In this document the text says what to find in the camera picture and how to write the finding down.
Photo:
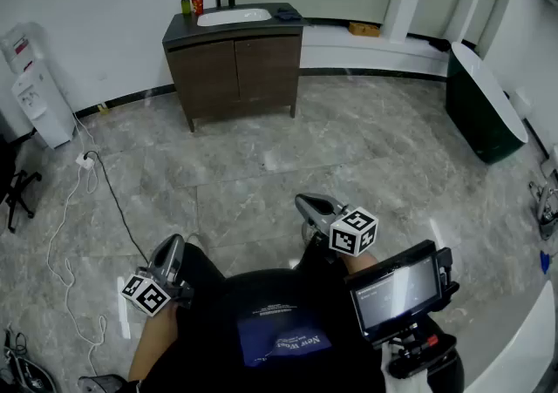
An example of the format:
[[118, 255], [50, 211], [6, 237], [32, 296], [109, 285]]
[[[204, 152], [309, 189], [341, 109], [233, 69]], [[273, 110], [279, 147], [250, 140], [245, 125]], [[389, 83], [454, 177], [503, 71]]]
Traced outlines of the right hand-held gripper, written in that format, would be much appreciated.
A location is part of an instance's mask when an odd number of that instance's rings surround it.
[[358, 256], [376, 240], [378, 218], [363, 207], [343, 206], [329, 195], [299, 193], [296, 208], [307, 223], [326, 236], [332, 251]]

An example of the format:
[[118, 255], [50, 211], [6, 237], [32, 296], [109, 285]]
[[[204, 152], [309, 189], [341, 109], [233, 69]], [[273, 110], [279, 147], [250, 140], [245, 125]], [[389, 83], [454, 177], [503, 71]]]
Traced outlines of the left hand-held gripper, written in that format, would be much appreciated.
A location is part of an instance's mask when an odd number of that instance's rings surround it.
[[[166, 237], [153, 251], [150, 265], [137, 267], [128, 277], [120, 295], [149, 317], [155, 317], [169, 302], [188, 308], [194, 289], [178, 274], [184, 247], [181, 235]], [[171, 248], [171, 263], [164, 264]]]

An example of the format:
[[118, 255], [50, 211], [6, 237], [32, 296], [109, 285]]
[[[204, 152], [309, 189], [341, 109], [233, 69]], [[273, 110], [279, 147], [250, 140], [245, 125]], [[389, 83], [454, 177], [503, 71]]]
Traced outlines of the person's left forearm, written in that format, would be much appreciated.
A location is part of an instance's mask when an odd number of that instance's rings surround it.
[[157, 315], [146, 319], [133, 356], [128, 381], [139, 381], [178, 338], [177, 308], [169, 302]]

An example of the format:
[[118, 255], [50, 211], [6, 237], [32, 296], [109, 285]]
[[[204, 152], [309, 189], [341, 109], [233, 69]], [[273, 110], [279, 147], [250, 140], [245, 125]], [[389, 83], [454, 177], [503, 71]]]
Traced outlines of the person's right forearm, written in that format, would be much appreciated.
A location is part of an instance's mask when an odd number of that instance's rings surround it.
[[341, 256], [341, 259], [344, 262], [348, 274], [355, 274], [378, 264], [378, 260], [368, 252], [363, 252], [358, 256], [344, 254]]

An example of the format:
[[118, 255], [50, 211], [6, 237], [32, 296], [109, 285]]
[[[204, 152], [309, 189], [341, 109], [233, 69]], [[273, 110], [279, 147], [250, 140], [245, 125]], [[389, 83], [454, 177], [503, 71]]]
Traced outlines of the brown wooden sink cabinet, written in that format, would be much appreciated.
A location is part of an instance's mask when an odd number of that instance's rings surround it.
[[[259, 37], [277, 37], [277, 36], [301, 36], [301, 53], [303, 43], [303, 30], [308, 26], [306, 19], [290, 4], [290, 3], [252, 3], [241, 4], [234, 8], [218, 7], [205, 10], [204, 13], [211, 13], [220, 10], [237, 10], [248, 8], [261, 8], [268, 10], [272, 18], [268, 21], [241, 23], [241, 24], [224, 24], [211, 27], [200, 27], [197, 25], [196, 15], [181, 15], [177, 14], [173, 17], [167, 27], [167, 31], [162, 39], [162, 46], [167, 59], [167, 52], [173, 48], [188, 47], [197, 44], [215, 43], [220, 41], [244, 40], [249, 38]], [[301, 16], [300, 21], [282, 21], [275, 18], [278, 8], [286, 8], [289, 10], [296, 10]], [[279, 105], [277, 102], [261, 100], [261, 101], [243, 101], [240, 100], [229, 107], [222, 107], [215, 114], [197, 118], [197, 119], [212, 119], [219, 117], [229, 117], [235, 115], [248, 115], [255, 112], [266, 112], [275, 108], [289, 109], [289, 115], [294, 117], [296, 115], [296, 103], [291, 106]], [[191, 131], [195, 129], [193, 121], [186, 121]]]

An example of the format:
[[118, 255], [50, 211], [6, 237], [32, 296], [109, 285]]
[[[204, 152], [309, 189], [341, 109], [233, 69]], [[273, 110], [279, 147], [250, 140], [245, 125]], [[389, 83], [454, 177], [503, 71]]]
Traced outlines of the person's black trousers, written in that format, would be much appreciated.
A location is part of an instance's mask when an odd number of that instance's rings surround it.
[[335, 253], [327, 248], [325, 236], [314, 233], [306, 246], [301, 261], [294, 268], [271, 268], [225, 276], [203, 251], [187, 242], [184, 247], [179, 277], [194, 294], [211, 298], [240, 288], [282, 289], [290, 285], [302, 286], [308, 282], [319, 285], [339, 283], [348, 270]]

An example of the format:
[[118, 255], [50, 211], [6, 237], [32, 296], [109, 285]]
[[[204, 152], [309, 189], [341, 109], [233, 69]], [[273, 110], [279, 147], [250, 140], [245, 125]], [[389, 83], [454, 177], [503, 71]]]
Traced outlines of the person's black shirt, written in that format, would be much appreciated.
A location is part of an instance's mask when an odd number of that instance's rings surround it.
[[195, 296], [178, 338], [133, 393], [462, 393], [452, 359], [399, 379], [360, 334], [344, 281]]

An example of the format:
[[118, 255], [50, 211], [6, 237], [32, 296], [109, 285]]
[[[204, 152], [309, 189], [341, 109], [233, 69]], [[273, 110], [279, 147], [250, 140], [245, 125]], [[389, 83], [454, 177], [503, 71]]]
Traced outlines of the black smartphone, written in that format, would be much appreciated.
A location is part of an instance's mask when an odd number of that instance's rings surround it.
[[361, 333], [378, 346], [442, 299], [437, 248], [425, 240], [344, 279]]

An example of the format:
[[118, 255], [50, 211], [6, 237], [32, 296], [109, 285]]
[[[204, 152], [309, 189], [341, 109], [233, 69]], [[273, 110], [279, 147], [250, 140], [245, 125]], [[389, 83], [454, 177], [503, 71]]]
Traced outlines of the dark green bathtub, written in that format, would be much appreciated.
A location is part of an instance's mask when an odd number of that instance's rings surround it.
[[446, 111], [487, 164], [507, 158], [528, 143], [526, 127], [491, 69], [459, 42], [451, 43], [449, 50]]

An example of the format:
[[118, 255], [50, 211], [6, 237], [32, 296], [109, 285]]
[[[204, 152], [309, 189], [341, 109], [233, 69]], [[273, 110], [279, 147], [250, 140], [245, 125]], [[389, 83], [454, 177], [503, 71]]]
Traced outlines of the small yellow wooden box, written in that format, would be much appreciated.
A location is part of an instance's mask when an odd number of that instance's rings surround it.
[[374, 24], [349, 22], [348, 30], [354, 36], [380, 37], [380, 28]]

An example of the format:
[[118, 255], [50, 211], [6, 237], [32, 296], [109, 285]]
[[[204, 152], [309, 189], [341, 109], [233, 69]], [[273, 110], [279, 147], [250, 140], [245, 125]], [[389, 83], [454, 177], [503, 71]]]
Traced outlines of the white water dispenser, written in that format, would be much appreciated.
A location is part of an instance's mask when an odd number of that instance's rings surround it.
[[43, 61], [31, 63], [11, 88], [28, 120], [48, 147], [71, 141], [74, 117]]

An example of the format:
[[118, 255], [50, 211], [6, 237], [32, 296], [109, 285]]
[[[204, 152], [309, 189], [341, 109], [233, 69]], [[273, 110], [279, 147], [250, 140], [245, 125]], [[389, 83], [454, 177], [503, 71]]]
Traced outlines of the white sink basin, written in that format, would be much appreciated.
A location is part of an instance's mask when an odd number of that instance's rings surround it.
[[248, 8], [237, 10], [220, 10], [204, 13], [197, 18], [200, 27], [211, 27], [224, 24], [241, 24], [268, 21], [272, 15], [268, 10], [261, 8]]

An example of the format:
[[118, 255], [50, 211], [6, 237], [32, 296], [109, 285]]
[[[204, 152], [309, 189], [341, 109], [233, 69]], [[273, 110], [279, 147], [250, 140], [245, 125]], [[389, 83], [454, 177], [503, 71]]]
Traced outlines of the chrome faucet hardware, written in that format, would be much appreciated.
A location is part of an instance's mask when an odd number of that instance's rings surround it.
[[530, 193], [535, 200], [535, 218], [537, 219], [541, 238], [545, 241], [558, 230], [558, 205], [553, 207], [551, 197], [558, 197], [558, 188], [551, 187], [548, 183], [544, 186], [530, 181], [528, 184]]

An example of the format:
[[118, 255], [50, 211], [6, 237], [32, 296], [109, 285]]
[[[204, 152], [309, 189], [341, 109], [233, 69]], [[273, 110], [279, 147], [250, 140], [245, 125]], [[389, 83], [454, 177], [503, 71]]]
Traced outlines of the black chest mount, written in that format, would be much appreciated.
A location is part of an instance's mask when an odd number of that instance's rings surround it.
[[459, 284], [452, 280], [452, 251], [437, 248], [437, 262], [442, 288], [442, 299], [432, 306], [432, 310], [419, 317], [404, 332], [385, 341], [396, 343], [398, 349], [388, 364], [390, 374], [404, 379], [439, 363], [455, 345], [455, 339], [447, 339], [442, 332], [429, 331], [425, 319], [431, 312], [439, 312], [449, 305], [453, 294], [459, 290]]

